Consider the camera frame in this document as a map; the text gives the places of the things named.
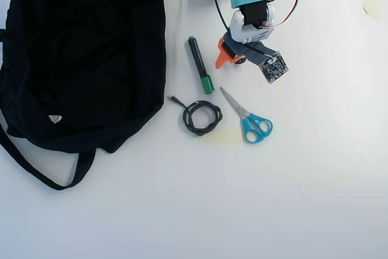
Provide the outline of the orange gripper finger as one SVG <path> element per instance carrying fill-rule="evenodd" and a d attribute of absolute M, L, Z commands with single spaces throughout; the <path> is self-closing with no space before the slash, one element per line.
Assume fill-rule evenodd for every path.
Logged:
<path fill-rule="evenodd" d="M 220 38 L 218 41 L 219 55 L 215 62 L 216 68 L 221 68 L 227 62 L 234 64 L 242 64 L 246 57 L 244 55 L 236 55 L 232 50 L 225 45 L 224 39 Z"/>

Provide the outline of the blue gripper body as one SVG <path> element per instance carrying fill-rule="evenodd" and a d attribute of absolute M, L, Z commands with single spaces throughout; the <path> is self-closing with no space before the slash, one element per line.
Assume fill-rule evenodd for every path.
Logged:
<path fill-rule="evenodd" d="M 260 65 L 275 54 L 274 50 L 264 46 L 260 41 L 248 44 L 236 42 L 230 33 L 224 34 L 222 47 L 232 58 L 243 56 L 256 65 Z"/>

